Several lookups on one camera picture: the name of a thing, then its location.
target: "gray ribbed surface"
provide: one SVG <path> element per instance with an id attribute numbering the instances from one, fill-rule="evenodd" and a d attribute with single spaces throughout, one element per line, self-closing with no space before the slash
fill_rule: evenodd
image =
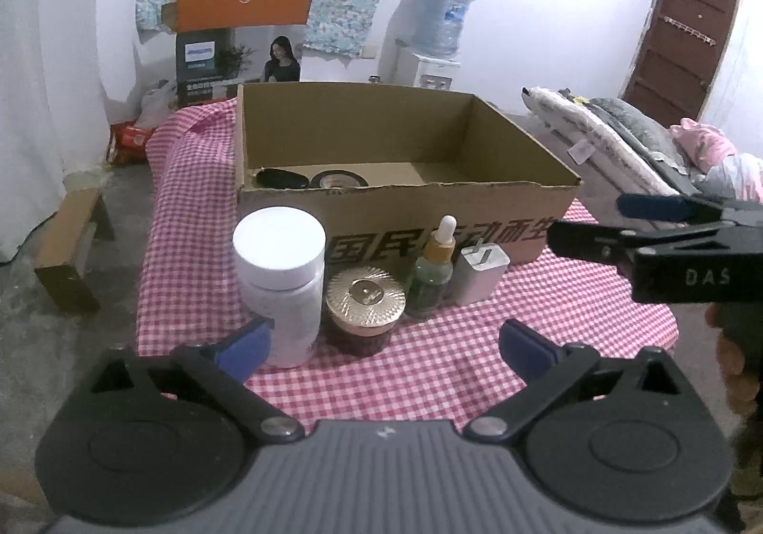
<path id="1" fill-rule="evenodd" d="M 66 518 L 55 534 L 113 533 Z M 262 450 L 247 478 L 206 510 L 146 534 L 633 533 L 554 505 L 505 449 L 459 438 L 450 422 L 321 422 Z M 665 534 L 721 534 L 706 520 Z"/>

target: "checkered tablecloth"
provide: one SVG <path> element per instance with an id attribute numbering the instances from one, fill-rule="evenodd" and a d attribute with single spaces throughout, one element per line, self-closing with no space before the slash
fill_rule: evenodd
<path id="1" fill-rule="evenodd" d="M 156 196 L 140 283 L 141 355 L 214 342 L 247 321 L 231 244 L 234 114 L 235 101 L 186 108 L 148 142 Z M 595 221 L 577 200 L 567 218 Z M 510 317 L 559 344 L 586 342 L 606 356 L 668 349 L 678 338 L 670 310 L 632 303 L 614 267 L 558 258 L 547 248 L 537 261 L 512 267 L 488 301 L 399 323 L 372 358 L 319 342 L 306 365 L 261 370 L 247 386 L 308 428 L 329 418 L 445 418 L 461 428 L 524 385 L 498 354 L 498 329 Z"/>

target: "door frame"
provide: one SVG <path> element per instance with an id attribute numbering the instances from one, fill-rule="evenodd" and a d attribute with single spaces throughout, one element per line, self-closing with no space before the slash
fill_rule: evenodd
<path id="1" fill-rule="evenodd" d="M 641 38 L 639 39 L 639 45 L 636 48 L 636 54 L 633 56 L 633 60 L 631 62 L 631 65 L 629 67 L 628 76 L 625 79 L 625 82 L 623 83 L 623 87 L 620 89 L 619 92 L 619 98 L 624 100 L 628 91 L 632 88 L 635 80 L 636 80 L 636 68 L 639 66 L 639 63 L 644 59 L 644 56 L 646 55 L 648 49 L 645 47 L 646 44 L 646 38 L 647 35 L 650 33 L 650 30 L 655 26 L 657 23 L 657 20 L 659 19 L 659 12 L 657 11 L 657 8 L 661 6 L 663 0 L 652 0 L 651 7 L 650 7 L 650 13 L 647 15 L 643 32 L 641 33 Z M 721 64 L 723 63 L 723 59 L 726 56 L 726 49 L 729 45 L 729 41 L 731 40 L 731 32 L 734 28 L 734 24 L 736 22 L 736 14 L 739 10 L 739 1 L 736 0 L 734 3 L 734 9 L 731 14 L 731 23 L 729 26 L 729 30 L 726 33 L 726 37 L 723 40 L 722 44 L 719 43 L 719 46 L 721 48 L 720 56 L 718 58 L 718 64 L 716 65 L 715 72 L 712 74 L 712 78 L 710 79 L 707 89 L 705 90 L 705 97 L 702 101 L 702 106 L 700 106 L 700 111 L 697 113 L 697 119 L 701 118 L 702 112 L 705 109 L 705 105 L 707 104 L 707 99 L 710 96 L 710 93 L 712 91 L 713 86 L 715 86 L 715 80 L 718 76 L 718 70 L 720 69 Z"/>

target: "white plastic jar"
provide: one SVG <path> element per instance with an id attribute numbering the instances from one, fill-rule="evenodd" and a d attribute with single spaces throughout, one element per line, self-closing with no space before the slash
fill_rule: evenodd
<path id="1" fill-rule="evenodd" d="M 268 363 L 288 369 L 310 358 L 320 329 L 326 232 L 306 211 L 260 209 L 234 231 L 243 303 L 275 322 Z"/>

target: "wooden door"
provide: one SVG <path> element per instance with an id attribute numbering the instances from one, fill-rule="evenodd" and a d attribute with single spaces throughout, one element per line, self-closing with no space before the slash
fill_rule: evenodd
<path id="1" fill-rule="evenodd" d="M 697 119 L 735 7 L 736 0 L 657 0 L 623 99 L 665 127 Z"/>

